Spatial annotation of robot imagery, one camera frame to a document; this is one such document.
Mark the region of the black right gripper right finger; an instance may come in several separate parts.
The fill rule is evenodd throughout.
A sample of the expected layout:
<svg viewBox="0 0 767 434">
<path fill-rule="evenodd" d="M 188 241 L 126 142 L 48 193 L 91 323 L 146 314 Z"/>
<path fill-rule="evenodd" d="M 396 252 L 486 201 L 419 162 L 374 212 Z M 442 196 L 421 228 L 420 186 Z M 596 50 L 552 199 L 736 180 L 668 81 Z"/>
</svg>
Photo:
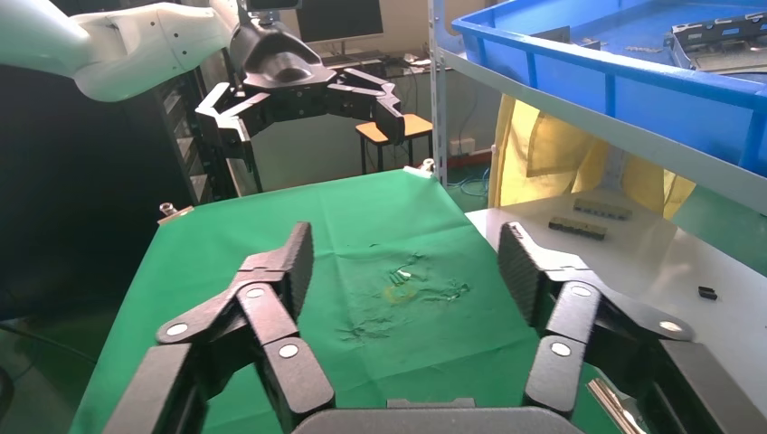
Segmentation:
<svg viewBox="0 0 767 434">
<path fill-rule="evenodd" d="M 653 433 L 763 433 L 766 418 L 683 320 L 610 288 L 580 257 L 499 230 L 500 275 L 540 337 L 527 405 L 573 415 L 585 364 L 634 398 Z"/>
</svg>

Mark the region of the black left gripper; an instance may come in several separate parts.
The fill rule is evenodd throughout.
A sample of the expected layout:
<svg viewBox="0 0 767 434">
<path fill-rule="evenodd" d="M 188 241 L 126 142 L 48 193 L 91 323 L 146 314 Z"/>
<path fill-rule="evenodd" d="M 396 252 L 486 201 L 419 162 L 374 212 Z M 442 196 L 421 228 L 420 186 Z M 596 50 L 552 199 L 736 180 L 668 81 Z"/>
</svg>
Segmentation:
<svg viewBox="0 0 767 434">
<path fill-rule="evenodd" d="M 225 158 L 254 162 L 251 138 L 271 121 L 326 113 L 374 122 L 391 143 L 404 139 L 405 118 L 392 82 L 353 68 L 336 75 L 281 24 L 239 25 L 229 54 L 244 92 L 220 82 L 195 109 L 204 137 Z"/>
</svg>

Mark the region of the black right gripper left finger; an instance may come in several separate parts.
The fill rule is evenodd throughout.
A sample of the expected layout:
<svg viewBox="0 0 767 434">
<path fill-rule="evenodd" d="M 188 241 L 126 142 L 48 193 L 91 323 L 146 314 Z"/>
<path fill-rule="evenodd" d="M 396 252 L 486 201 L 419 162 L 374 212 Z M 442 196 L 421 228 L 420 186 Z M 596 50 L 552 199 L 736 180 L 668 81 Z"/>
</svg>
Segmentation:
<svg viewBox="0 0 767 434">
<path fill-rule="evenodd" d="M 247 257 L 218 295 L 156 332 L 106 433 L 200 433 L 209 401 L 253 368 L 282 429 L 335 405 L 335 392 L 301 338 L 298 316 L 314 264 L 311 226 L 297 223 L 275 250 Z"/>
</svg>

